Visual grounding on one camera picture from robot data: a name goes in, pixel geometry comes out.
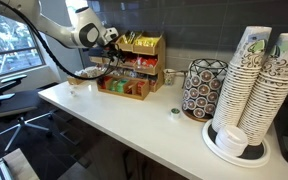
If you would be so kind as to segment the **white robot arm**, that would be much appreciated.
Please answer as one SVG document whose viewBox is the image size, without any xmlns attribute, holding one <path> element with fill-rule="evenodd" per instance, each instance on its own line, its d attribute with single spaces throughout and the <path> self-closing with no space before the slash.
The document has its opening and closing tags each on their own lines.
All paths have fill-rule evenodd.
<svg viewBox="0 0 288 180">
<path fill-rule="evenodd" d="M 75 11 L 77 22 L 71 26 L 60 25 L 42 14 L 39 0 L 0 0 L 0 15 L 12 20 L 32 24 L 38 31 L 57 40 L 67 48 L 103 47 L 107 58 L 122 59 L 120 49 L 113 45 L 119 36 L 115 27 L 105 27 L 90 7 Z"/>
</svg>

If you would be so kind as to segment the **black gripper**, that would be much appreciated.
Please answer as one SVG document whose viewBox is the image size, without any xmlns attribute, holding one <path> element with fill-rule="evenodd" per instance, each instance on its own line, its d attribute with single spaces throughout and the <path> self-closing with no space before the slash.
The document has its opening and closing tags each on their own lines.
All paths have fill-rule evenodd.
<svg viewBox="0 0 288 180">
<path fill-rule="evenodd" d="M 109 58 L 111 61 L 124 60 L 123 52 L 120 49 L 116 49 L 115 47 L 106 47 L 103 50 L 103 56 Z"/>
</svg>

